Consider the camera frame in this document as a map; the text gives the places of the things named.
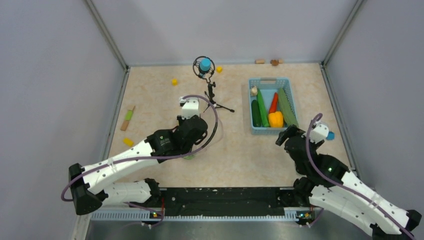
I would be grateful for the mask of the clear pink zip top bag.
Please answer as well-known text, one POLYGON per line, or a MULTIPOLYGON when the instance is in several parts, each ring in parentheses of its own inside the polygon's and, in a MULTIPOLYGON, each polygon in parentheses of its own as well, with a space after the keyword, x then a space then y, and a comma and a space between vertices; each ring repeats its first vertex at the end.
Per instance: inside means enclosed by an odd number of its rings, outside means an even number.
POLYGON ((215 116, 215 121, 212 124, 212 127, 208 130, 207 138, 201 143, 201 146, 195 146, 194 149, 190 150, 190 155, 195 155, 196 157, 198 155, 205 154, 210 147, 217 144, 224 138, 225 134, 223 123, 217 113, 213 114, 215 116))

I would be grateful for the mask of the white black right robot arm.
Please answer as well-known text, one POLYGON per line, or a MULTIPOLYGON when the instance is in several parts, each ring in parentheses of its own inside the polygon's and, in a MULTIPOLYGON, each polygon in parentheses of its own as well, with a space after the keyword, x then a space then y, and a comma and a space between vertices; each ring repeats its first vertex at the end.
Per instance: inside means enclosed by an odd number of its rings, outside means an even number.
POLYGON ((412 231, 420 224, 422 214, 395 206, 340 160, 317 153, 328 133, 326 125, 315 123, 308 131, 290 125, 278 135, 276 145, 284 146, 302 176, 293 183, 294 202, 327 210, 374 240, 413 240, 412 231))

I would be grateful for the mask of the dark green cucumber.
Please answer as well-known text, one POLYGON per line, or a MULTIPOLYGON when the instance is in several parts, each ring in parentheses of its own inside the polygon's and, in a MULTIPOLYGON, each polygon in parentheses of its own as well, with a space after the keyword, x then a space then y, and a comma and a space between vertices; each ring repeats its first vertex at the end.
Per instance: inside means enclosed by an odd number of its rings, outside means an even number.
POLYGON ((251 102, 251 116, 252 116, 252 125, 256 128, 262 126, 262 118, 260 114, 259 103, 256 99, 251 102))

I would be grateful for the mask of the pale green bitter gourd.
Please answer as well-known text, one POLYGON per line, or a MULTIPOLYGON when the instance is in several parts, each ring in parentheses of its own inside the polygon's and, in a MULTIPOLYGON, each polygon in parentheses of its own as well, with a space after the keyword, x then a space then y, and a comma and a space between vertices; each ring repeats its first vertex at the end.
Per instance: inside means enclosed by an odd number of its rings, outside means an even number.
POLYGON ((278 94, 278 104, 282 112, 284 122, 288 126, 295 125, 296 127, 298 127, 299 126, 298 120, 294 114, 294 111, 291 108, 286 92, 284 91, 283 88, 279 88, 277 94, 278 94))

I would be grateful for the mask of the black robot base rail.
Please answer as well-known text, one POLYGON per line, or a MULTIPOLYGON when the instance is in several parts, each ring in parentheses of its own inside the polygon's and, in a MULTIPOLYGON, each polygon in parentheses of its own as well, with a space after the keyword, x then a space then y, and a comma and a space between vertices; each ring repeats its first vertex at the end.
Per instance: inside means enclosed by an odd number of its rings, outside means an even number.
POLYGON ((319 208, 296 200, 291 187, 168 187, 133 208, 161 211, 172 217, 216 217, 226 219, 269 219, 286 217, 312 221, 319 208))

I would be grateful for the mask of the yellow bell pepper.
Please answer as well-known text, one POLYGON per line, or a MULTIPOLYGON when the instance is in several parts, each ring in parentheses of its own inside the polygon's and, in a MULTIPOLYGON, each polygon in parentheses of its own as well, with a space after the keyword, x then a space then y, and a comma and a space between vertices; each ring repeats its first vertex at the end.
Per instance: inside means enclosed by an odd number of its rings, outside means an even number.
POLYGON ((284 126, 284 116, 281 111, 268 114, 268 123, 271 128, 282 128, 284 126))

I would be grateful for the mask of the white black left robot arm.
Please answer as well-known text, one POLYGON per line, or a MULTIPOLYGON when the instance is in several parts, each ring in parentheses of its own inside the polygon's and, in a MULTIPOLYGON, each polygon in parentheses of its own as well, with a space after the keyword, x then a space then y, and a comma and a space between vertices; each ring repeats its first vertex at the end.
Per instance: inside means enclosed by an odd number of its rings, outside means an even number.
POLYGON ((130 149, 83 166, 75 163, 68 168, 68 179, 75 213, 90 214, 102 206, 137 203, 154 207, 160 202, 159 184, 152 178, 122 183, 119 179, 146 167, 167 160, 182 158, 200 144, 208 134, 208 124, 193 116, 172 129, 159 129, 130 149))

